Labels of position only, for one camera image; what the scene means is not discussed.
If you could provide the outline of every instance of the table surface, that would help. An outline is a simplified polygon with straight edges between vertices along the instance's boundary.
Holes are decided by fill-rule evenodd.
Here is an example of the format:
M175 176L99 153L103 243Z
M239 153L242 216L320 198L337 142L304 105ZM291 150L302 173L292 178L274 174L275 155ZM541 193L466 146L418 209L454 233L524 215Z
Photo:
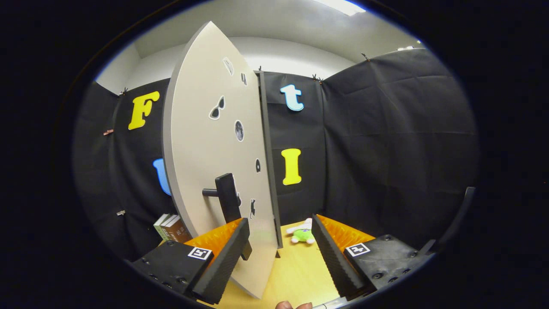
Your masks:
M303 222L281 227L283 248L278 249L280 258L274 259L272 272L261 299L247 294L229 280L219 304L209 305L199 302L219 309L275 309L276 304L284 300L289 301L296 308L308 302L312 302L314 307L339 298L316 242L294 244L290 241L292 235L286 234L286 229L300 224Z

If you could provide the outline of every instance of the green plush toy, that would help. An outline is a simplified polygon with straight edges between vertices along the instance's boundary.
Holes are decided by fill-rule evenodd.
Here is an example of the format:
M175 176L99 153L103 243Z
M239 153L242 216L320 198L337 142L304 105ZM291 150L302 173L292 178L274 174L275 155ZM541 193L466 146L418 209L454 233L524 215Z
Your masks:
M306 241L308 244L312 244L315 242L315 237L312 235L311 228L312 218L308 218L304 224L287 229L286 233L293 234L292 242L295 244L299 241Z

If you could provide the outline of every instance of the green book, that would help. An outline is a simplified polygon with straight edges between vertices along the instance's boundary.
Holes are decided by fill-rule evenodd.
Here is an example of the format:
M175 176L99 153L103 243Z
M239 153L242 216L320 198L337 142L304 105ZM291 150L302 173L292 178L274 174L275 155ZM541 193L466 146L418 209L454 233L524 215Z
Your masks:
M164 240L170 240L168 238L168 236L166 235L166 233L162 230L162 228L160 227L160 225L163 223L163 222L166 222L167 219L173 219L173 217L169 214L169 213L165 213L163 214L160 218L158 218L158 220L153 224L154 226L154 229L156 229L156 231L158 232L158 234L160 235L160 237L162 237L162 239Z

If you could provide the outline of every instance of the ceiling light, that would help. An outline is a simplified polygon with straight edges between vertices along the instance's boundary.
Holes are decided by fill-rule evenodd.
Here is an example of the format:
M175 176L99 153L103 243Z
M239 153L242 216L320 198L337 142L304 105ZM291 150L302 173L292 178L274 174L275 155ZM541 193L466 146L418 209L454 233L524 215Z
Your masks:
M360 8L359 6L345 0L313 0L313 1L327 5L349 16L352 16L356 13L366 12L364 9Z

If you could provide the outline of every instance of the finger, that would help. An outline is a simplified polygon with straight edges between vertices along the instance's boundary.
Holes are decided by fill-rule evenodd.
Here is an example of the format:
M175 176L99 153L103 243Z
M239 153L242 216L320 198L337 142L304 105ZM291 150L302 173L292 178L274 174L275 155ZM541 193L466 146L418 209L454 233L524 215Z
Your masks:
M298 306L296 309L312 309L312 303L308 302L306 304L303 304L301 306Z
M274 309L292 309L292 306L288 301L279 302Z

